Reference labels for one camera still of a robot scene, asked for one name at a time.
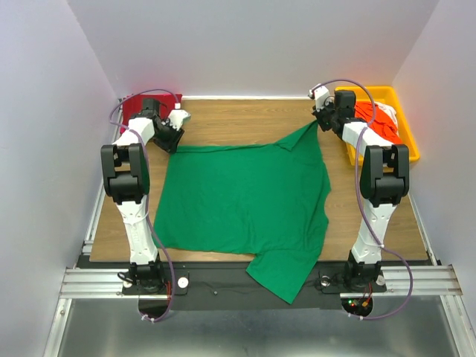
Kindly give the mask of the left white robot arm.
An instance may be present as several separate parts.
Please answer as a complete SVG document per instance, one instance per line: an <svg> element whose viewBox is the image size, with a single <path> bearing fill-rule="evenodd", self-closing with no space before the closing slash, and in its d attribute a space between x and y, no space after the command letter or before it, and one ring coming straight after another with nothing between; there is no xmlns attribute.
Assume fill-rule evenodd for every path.
<svg viewBox="0 0 476 357"><path fill-rule="evenodd" d="M160 294L171 290L159 254L159 244L149 218L149 160L145 144L153 141L173 154L184 134L190 114L177 97L170 113L161 117L162 103L145 98L139 113L128 124L117 123L123 132L100 149L103 187L118 209L129 244L129 268L118 277L129 294Z"/></svg>

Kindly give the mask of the green t shirt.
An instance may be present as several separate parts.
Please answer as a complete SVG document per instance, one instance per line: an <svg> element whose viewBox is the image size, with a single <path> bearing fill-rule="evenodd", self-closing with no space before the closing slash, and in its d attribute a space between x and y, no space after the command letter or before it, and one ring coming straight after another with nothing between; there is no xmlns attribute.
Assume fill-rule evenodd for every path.
<svg viewBox="0 0 476 357"><path fill-rule="evenodd" d="M323 250L330 191L316 122L270 144L181 146L154 229L167 248L250 254L247 273L293 303Z"/></svg>

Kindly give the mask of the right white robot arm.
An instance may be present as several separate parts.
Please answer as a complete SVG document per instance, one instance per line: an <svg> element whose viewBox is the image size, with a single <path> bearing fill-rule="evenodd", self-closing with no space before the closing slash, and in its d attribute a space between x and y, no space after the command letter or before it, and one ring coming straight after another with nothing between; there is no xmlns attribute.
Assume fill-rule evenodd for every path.
<svg viewBox="0 0 476 357"><path fill-rule="evenodd" d="M363 157L356 173L356 195L362 216L358 237L344 264L340 289L366 288L380 281L385 234L397 205L409 191L409 149L375 133L356 117L356 94L325 86L309 91L313 115L323 131L333 131Z"/></svg>

